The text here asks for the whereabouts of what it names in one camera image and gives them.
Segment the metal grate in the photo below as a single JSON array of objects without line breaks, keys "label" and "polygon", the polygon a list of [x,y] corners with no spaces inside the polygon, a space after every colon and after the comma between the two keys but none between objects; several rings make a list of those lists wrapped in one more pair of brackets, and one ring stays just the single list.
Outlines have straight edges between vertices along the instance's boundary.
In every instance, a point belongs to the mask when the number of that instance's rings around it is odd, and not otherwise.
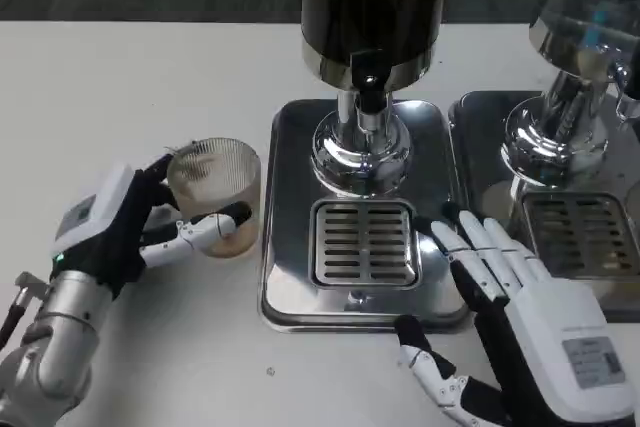
[{"label": "metal grate", "polygon": [[315,280],[327,286],[408,286],[410,213],[399,202],[322,203],[315,214]]},{"label": "metal grate", "polygon": [[530,192],[522,205],[536,253],[552,274],[574,278],[640,274],[638,247],[615,197]]}]

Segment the white robotic hand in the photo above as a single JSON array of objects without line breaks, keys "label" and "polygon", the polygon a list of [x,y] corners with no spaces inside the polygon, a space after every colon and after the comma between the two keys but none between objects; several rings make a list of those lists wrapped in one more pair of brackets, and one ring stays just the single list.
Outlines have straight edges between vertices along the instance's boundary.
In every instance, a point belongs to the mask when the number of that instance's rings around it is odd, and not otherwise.
[{"label": "white robotic hand", "polygon": [[634,426],[636,394],[591,289],[552,277],[495,219],[451,204],[445,216],[460,235],[420,218],[414,228],[447,255],[502,391],[455,377],[419,322],[403,316],[396,331],[427,395],[465,426]]}]

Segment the metal robot arm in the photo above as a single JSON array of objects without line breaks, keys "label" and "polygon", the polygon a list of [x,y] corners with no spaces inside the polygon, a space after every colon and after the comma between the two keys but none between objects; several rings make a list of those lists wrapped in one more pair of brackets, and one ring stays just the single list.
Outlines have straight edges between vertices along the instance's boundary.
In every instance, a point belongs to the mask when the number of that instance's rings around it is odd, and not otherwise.
[{"label": "metal robot arm", "polygon": [[414,228],[448,256],[502,390],[455,377],[420,324],[400,317],[400,344],[427,395],[468,427],[634,426],[636,394],[591,289],[551,277],[496,220],[452,204],[445,216],[464,239],[443,222],[416,219]]},{"label": "metal robot arm", "polygon": [[0,426],[52,427],[86,396],[100,328],[122,287],[146,267],[210,247],[249,219],[245,203],[144,231],[155,206],[175,205],[162,183],[171,156],[146,170],[114,168],[98,193],[63,217],[53,248],[50,284],[31,274],[0,328],[6,345],[33,298],[41,300],[21,346],[0,364]]}]

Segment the white countertop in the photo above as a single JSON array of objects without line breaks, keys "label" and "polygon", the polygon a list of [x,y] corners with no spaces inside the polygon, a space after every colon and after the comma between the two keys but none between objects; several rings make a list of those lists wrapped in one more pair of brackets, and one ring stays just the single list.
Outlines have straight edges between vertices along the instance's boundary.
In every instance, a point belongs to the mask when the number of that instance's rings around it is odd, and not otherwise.
[{"label": "white countertop", "polygon": [[[278,109],[335,95],[304,67],[300,41],[296,25],[0,23],[3,303],[22,270],[48,277],[61,215],[113,161],[142,167],[164,146],[226,136],[252,145],[266,171]],[[524,25],[445,25],[431,71],[399,97],[446,109],[472,90],[543,89],[553,76]],[[258,272],[254,248],[125,289],[90,394],[61,425],[453,425],[400,362],[395,336],[271,330]],[[640,327],[613,332],[640,386]],[[494,381],[472,329],[430,340],[459,372]]]}]

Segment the cup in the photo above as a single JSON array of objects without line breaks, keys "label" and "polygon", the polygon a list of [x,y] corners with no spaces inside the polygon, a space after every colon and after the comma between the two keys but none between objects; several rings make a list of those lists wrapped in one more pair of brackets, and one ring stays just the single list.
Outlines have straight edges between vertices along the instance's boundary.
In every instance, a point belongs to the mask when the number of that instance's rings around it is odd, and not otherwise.
[{"label": "cup", "polygon": [[260,159],[237,139],[200,140],[178,151],[167,170],[167,181],[185,219],[208,214],[234,202],[251,207],[251,218],[204,253],[235,257],[258,238],[260,218]]}]

